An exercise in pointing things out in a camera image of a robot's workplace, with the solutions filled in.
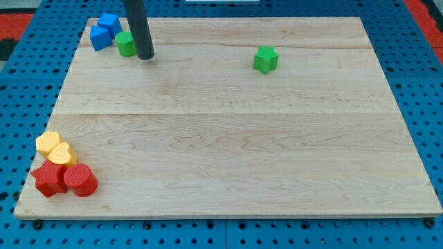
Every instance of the toy block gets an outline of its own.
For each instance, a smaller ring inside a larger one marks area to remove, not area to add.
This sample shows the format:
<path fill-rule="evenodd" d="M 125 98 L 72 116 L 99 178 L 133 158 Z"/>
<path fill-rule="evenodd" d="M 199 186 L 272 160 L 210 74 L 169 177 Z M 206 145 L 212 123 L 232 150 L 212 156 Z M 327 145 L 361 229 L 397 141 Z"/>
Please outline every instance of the toy block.
<path fill-rule="evenodd" d="M 64 173 L 64 182 L 79 197 L 93 194 L 98 187 L 98 180 L 88 165 L 76 164 Z"/>
<path fill-rule="evenodd" d="M 42 166 L 33 170 L 30 174 L 35 178 L 37 188 L 46 198 L 57 193 L 66 193 L 67 188 L 63 183 L 66 167 L 45 160 Z"/>
<path fill-rule="evenodd" d="M 62 164 L 69 168 L 77 163 L 77 154 L 70 144 L 62 142 L 51 150 L 48 159 L 55 164 Z"/>
<path fill-rule="evenodd" d="M 97 21 L 97 25 L 106 28 L 113 39 L 118 33 L 122 32 L 122 26 L 117 15 L 103 14 Z"/>
<path fill-rule="evenodd" d="M 35 147 L 37 151 L 45 157 L 48 158 L 49 152 L 63 142 L 63 138 L 60 133 L 55 131 L 45 131 L 40 137 L 35 140 Z"/>
<path fill-rule="evenodd" d="M 274 51 L 273 46 L 259 46 L 254 57 L 253 68 L 267 74 L 269 71 L 277 69 L 277 62 L 278 54 Z"/>
<path fill-rule="evenodd" d="M 134 40 L 130 32 L 125 31 L 118 33 L 116 35 L 116 43 L 121 56 L 131 57 L 136 54 L 136 47 L 134 46 Z"/>
<path fill-rule="evenodd" d="M 109 34 L 109 31 L 106 28 L 92 26 L 89 39 L 91 40 L 95 51 L 112 46 L 111 34 Z"/>

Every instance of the wood grain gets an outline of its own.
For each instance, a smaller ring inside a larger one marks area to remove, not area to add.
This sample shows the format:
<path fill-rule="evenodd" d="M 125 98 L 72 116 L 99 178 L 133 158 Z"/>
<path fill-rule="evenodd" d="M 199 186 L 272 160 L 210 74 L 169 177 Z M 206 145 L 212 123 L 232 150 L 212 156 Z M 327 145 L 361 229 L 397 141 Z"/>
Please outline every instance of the wood grain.
<path fill-rule="evenodd" d="M 442 213 L 358 18 L 150 19 L 147 62 L 95 53 L 95 22 L 47 129 L 100 187 L 45 199 L 28 177 L 20 219 Z M 252 70 L 258 45 L 275 46 L 276 71 Z"/>

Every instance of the blue cube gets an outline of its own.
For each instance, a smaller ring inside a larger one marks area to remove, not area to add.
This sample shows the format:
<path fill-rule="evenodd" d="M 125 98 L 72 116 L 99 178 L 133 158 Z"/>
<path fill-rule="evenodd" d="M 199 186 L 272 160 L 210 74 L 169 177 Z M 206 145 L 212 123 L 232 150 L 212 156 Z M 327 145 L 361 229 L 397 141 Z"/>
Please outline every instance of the blue cube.
<path fill-rule="evenodd" d="M 118 20 L 117 15 L 103 14 L 99 18 L 97 25 L 109 30 L 112 39 L 114 39 L 118 33 L 122 32 L 122 26 L 120 25 L 120 20 Z"/>
<path fill-rule="evenodd" d="M 111 34 L 109 34 L 109 31 L 106 28 L 92 26 L 89 39 L 91 40 L 95 51 L 112 46 Z"/>

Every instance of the green block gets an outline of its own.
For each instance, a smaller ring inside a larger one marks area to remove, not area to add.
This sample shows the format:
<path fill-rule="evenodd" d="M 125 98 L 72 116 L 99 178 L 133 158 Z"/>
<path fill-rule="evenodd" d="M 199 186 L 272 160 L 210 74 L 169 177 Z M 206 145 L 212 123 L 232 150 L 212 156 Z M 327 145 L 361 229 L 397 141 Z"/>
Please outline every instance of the green block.
<path fill-rule="evenodd" d="M 254 57 L 255 70 L 259 70 L 263 74 L 277 69 L 278 54 L 274 51 L 273 46 L 258 46 L 258 52 Z"/>
<path fill-rule="evenodd" d="M 131 57 L 136 54 L 136 47 L 134 46 L 134 41 L 132 40 L 132 35 L 130 32 L 120 32 L 116 35 L 116 43 L 118 52 L 123 57 Z"/>

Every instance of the red surface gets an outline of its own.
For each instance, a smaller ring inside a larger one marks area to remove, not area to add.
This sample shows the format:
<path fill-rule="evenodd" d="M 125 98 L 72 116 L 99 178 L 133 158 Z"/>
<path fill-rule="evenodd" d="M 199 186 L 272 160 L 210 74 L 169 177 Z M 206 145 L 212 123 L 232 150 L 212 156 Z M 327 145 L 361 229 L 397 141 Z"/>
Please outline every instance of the red surface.
<path fill-rule="evenodd" d="M 428 8 L 420 0 L 404 0 L 404 3 L 429 44 L 434 48 L 440 63 L 443 64 L 443 33 L 438 30 L 437 23 L 428 13 Z"/>
<path fill-rule="evenodd" d="M 20 40 L 34 14 L 0 14 L 0 40 Z"/>
<path fill-rule="evenodd" d="M 35 178 L 35 187 L 46 197 L 49 198 L 57 193 L 66 193 L 67 188 L 63 183 L 63 175 L 66 171 L 64 165 L 54 164 L 49 160 L 44 161 L 43 165 L 31 172 Z"/>
<path fill-rule="evenodd" d="M 97 178 L 88 165 L 78 163 L 64 173 L 64 182 L 76 196 L 86 197 L 93 194 L 97 187 Z"/>

